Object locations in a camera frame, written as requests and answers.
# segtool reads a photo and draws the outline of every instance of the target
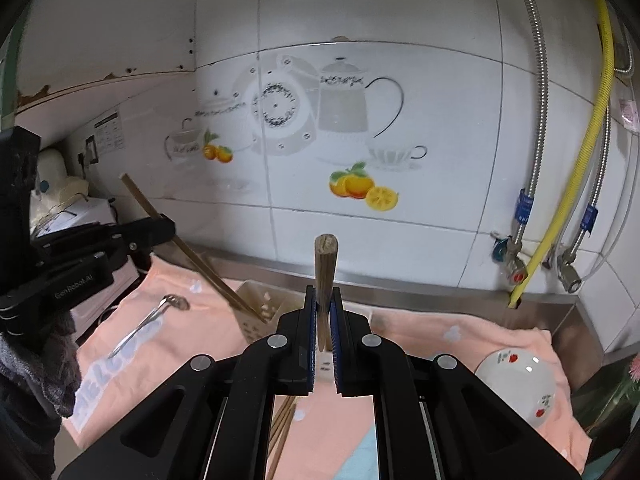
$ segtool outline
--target orange fruit decoration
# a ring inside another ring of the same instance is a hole
[[[363,199],[376,184],[364,171],[364,162],[356,162],[350,170],[334,171],[329,177],[329,189],[335,196]]]
[[[207,160],[214,160],[216,158],[216,152],[216,147],[212,146],[211,144],[207,144],[202,149],[202,154]]]
[[[376,211],[389,211],[398,203],[398,193],[383,186],[372,187],[367,192],[367,205]]]
[[[218,147],[218,160],[223,164],[231,162],[234,159],[234,152],[226,146]]]

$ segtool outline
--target screw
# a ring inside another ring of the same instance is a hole
[[[282,334],[273,334],[267,339],[267,345],[271,348],[282,348],[289,340]]]
[[[451,357],[450,355],[441,355],[438,357],[437,362],[438,366],[445,370],[453,370],[453,368],[458,365],[458,361],[456,361],[455,357]]]
[[[196,372],[206,370],[211,365],[211,359],[206,355],[196,355],[191,359],[191,368]]]
[[[375,334],[367,334],[362,336],[362,344],[364,346],[368,346],[370,348],[374,348],[376,346],[380,346],[380,344],[382,343],[382,339],[380,339],[380,336],[375,335]]]

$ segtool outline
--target white bowl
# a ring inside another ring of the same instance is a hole
[[[542,425],[553,409],[553,372],[524,348],[494,352],[480,363],[476,376],[534,428]]]

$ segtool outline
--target wooden chopstick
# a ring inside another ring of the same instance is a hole
[[[293,397],[291,397],[292,401],[287,405],[286,410],[283,410],[282,416],[278,421],[274,421],[271,425],[271,431],[269,432],[269,443],[267,446],[267,457],[271,455],[273,448],[275,447],[278,438],[282,434],[282,430],[284,430],[285,423],[287,421],[287,417],[289,416],[289,411],[291,406],[293,405]]]
[[[335,264],[338,259],[338,238],[320,235],[314,241],[316,263],[316,303],[318,304],[318,350],[323,352],[329,336],[329,307],[334,291]]]
[[[289,434],[289,429],[291,428],[291,422],[293,421],[293,414],[296,412],[296,406],[297,404],[294,402],[293,405],[289,408],[289,413],[287,413],[287,419],[284,424],[284,429],[282,430],[282,434],[280,435],[278,447],[276,448],[276,452],[273,455],[273,461],[271,462],[271,467],[269,468],[269,472],[267,473],[266,480],[273,480],[273,476],[276,474],[278,462],[280,462],[282,450],[284,449],[284,444],[287,441],[287,435]]]
[[[120,175],[120,180],[127,187],[133,198],[140,204],[140,207],[151,216],[151,218],[160,218],[160,213],[151,205],[151,202],[144,196],[140,188],[127,173]],[[173,238],[174,244],[190,259],[191,263],[198,269],[198,272],[215,288],[223,298],[225,298],[231,308],[251,314],[266,323],[266,320],[257,310],[252,309],[249,304],[243,300],[238,294],[228,286],[220,276],[208,265],[201,257],[199,257],[178,235]]]
[[[273,417],[273,420],[271,421],[271,430],[269,432],[269,443],[271,443],[271,441],[273,440],[275,431],[278,429],[278,427],[282,425],[284,419],[286,418],[287,413],[289,412],[289,407],[291,406],[294,400],[296,400],[295,396],[287,396],[282,402],[282,404],[280,405],[280,407],[278,408],[278,411],[276,412],[275,416]]]

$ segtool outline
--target pink towel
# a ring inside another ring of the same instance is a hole
[[[239,286],[239,282],[227,283]],[[116,358],[107,360],[118,341],[169,293],[186,297],[190,310],[169,308]],[[471,370],[501,348],[534,352],[551,365],[557,383],[555,407],[538,431],[576,469],[583,470],[590,439],[573,418],[568,382],[548,332],[507,330],[473,316],[383,308],[374,310],[372,323],[377,333],[397,342],[408,354],[428,357],[449,352]],[[219,360],[245,347],[228,305],[197,273],[154,257],[145,281],[80,347],[82,386],[74,415],[63,423],[84,449],[193,355],[206,353]],[[370,398],[343,399],[331,382],[319,380],[315,390],[298,399],[274,480],[331,480],[373,424]]]

